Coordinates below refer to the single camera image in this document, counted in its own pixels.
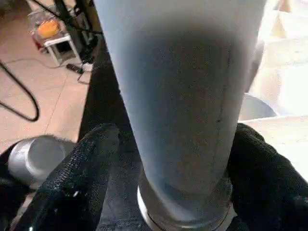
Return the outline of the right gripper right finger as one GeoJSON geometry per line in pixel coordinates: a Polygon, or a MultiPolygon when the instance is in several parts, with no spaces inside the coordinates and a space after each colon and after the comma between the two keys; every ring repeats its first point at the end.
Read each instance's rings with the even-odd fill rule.
{"type": "Polygon", "coordinates": [[[308,183],[253,128],[239,123],[227,171],[236,217],[230,231],[306,231],[308,183]]]}

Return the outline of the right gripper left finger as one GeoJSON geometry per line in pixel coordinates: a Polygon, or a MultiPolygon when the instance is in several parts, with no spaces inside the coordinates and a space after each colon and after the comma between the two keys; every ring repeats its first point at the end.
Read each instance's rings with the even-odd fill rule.
{"type": "Polygon", "coordinates": [[[38,188],[15,230],[96,230],[118,147],[114,124],[85,135],[38,188]]]}

